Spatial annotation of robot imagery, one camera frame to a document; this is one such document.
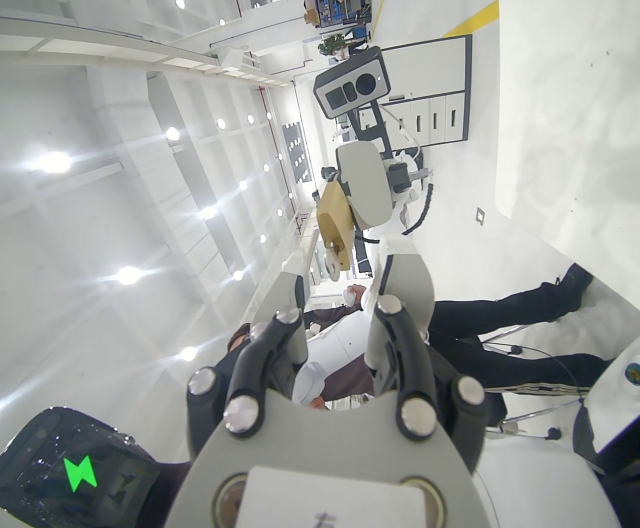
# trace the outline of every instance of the white label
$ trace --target white label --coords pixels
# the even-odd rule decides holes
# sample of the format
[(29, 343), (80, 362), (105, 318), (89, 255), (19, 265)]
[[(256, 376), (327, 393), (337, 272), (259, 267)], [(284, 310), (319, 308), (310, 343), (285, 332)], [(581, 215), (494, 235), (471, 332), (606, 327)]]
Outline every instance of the white label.
[(236, 527), (262, 526), (425, 528), (424, 495), (409, 486), (255, 467)]

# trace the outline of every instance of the black pants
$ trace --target black pants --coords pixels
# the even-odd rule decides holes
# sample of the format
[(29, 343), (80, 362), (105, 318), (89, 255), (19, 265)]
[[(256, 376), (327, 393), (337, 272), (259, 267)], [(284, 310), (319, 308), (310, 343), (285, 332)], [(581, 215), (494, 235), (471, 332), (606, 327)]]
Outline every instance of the black pants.
[(475, 377), (490, 392), (578, 394), (575, 383), (582, 392), (589, 390), (610, 362), (590, 354), (528, 360), (486, 351), (477, 338), (506, 326), (553, 321), (568, 310), (567, 300), (549, 283), (499, 301), (439, 301), (429, 342), (458, 372)]

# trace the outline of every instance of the ceiling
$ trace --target ceiling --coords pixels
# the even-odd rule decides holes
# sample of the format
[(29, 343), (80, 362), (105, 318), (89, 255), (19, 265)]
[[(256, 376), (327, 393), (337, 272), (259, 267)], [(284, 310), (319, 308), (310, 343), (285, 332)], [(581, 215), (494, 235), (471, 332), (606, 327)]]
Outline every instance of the ceiling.
[[(83, 12), (165, 40), (234, 6), (190, 0), (176, 14), (173, 0), (0, 0), (0, 16), (80, 24)], [(186, 458), (189, 376), (222, 357), (298, 243), (269, 90), (135, 68), (0, 65), (0, 93), (0, 444), (67, 405), (160, 460)], [(39, 168), (48, 152), (68, 154), (69, 170)], [(216, 214), (202, 218), (210, 206)], [(120, 284), (124, 266), (143, 276)], [(190, 362), (179, 356), (188, 346), (198, 350)]]

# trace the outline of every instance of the yellow floor line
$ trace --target yellow floor line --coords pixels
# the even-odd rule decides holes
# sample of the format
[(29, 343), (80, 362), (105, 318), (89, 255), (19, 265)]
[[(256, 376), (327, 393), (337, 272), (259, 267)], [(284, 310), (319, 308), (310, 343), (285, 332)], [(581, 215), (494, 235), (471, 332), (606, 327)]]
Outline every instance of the yellow floor line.
[(458, 27), (452, 29), (445, 35), (445, 37), (470, 35), (474, 31), (477, 31), (478, 29), (485, 27), (487, 24), (497, 20), (499, 16), (500, 9), (498, 7), (498, 0), (495, 0), (495, 2), (491, 2), (486, 8), (478, 11), (475, 15), (462, 22)]
[(385, 4), (385, 0), (380, 2), (380, 7), (378, 8), (378, 12), (376, 13), (376, 20), (373, 23), (373, 29), (371, 30), (371, 40), (373, 40), (373, 36), (376, 34), (376, 28), (378, 27), (378, 21), (380, 20), (380, 13), (382, 12), (382, 6)]

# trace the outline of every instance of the silver bolt head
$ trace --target silver bolt head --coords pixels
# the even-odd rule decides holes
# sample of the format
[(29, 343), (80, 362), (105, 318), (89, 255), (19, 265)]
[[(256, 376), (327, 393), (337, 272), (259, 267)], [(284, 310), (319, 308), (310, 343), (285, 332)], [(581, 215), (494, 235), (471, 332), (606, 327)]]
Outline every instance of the silver bolt head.
[(249, 331), (249, 339), (251, 341), (255, 341), (260, 337), (260, 334), (264, 332), (264, 329), (267, 328), (269, 323), (265, 323), (264, 321), (258, 321), (255, 324), (251, 325), (251, 330)]
[(383, 314), (392, 316), (402, 310), (402, 303), (395, 295), (382, 295), (378, 298), (378, 309)]
[(189, 379), (189, 392), (194, 396), (201, 396), (211, 390), (216, 383), (216, 373), (211, 367), (204, 367), (195, 371)]
[(293, 324), (300, 317), (300, 309), (298, 307), (287, 307), (276, 312), (276, 319), (284, 324)]
[(484, 401), (484, 387), (471, 376), (463, 376), (458, 381), (458, 392), (469, 405), (480, 405)]
[(408, 431), (426, 438), (433, 434), (438, 425), (435, 409), (422, 398), (409, 398), (402, 404), (400, 418)]
[(231, 433), (244, 433), (253, 427), (258, 419), (260, 406), (255, 398), (245, 394), (233, 398), (223, 414), (225, 427)]

